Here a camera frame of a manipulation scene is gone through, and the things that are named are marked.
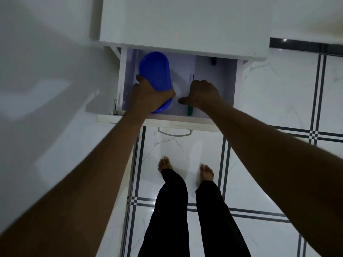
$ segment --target left arm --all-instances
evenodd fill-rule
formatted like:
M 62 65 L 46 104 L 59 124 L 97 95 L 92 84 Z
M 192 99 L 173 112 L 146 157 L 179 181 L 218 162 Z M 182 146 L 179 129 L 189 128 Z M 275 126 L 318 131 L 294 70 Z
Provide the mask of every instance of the left arm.
M 95 149 L 0 237 L 1 256 L 95 256 L 139 130 L 173 90 L 155 91 L 143 77 L 133 103 Z

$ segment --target curved drawer handle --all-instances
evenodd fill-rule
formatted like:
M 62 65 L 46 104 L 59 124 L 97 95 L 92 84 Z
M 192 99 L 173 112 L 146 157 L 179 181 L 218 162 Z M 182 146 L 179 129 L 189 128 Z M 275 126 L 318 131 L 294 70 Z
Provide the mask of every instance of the curved drawer handle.
M 162 134 L 165 134 L 165 135 L 168 135 L 168 136 L 173 136 L 173 137 L 185 137 L 185 136 L 190 136 L 190 135 L 192 135 L 192 133 L 193 133 L 193 130 L 189 130 L 189 133 L 188 133 L 188 134 L 184 134 L 184 135 L 167 134 L 167 133 L 164 133 L 163 131 L 161 131 L 161 127 L 158 127 L 158 128 L 157 128 L 157 131 L 158 131 L 159 133 L 162 133 Z

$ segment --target leg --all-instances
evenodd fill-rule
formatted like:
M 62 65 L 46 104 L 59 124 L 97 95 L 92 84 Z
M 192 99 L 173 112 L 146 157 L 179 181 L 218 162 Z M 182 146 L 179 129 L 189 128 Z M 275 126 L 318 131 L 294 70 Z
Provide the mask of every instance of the leg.
M 236 225 L 217 185 L 213 172 L 205 165 L 200 167 L 200 186 L 196 190 L 197 210 L 205 256 L 251 257 L 248 247 Z
M 161 159 L 158 170 L 165 184 L 158 193 L 138 256 L 189 256 L 186 184 L 167 157 Z

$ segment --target left hand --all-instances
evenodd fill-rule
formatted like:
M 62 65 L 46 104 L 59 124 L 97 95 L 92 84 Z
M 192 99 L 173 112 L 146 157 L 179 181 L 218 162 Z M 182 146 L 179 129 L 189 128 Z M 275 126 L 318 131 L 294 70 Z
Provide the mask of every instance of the left hand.
M 173 89 L 167 91 L 156 91 L 148 80 L 137 75 L 139 84 L 134 84 L 130 97 L 129 111 L 141 116 L 148 116 L 149 113 L 157 110 L 165 101 L 175 96 Z

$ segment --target forearm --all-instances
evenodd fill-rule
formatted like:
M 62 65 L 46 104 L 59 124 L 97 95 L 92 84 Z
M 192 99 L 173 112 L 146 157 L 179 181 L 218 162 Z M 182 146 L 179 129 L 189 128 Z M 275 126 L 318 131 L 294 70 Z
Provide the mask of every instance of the forearm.
M 9 256 L 95 256 L 144 117 L 128 113 L 58 185 L 2 234 Z
M 323 249 L 337 252 L 343 228 L 339 204 L 343 199 L 343 161 L 223 101 L 208 104 L 202 110 L 306 240 L 323 256 L 328 254 Z M 318 233 L 327 236 L 323 239 Z

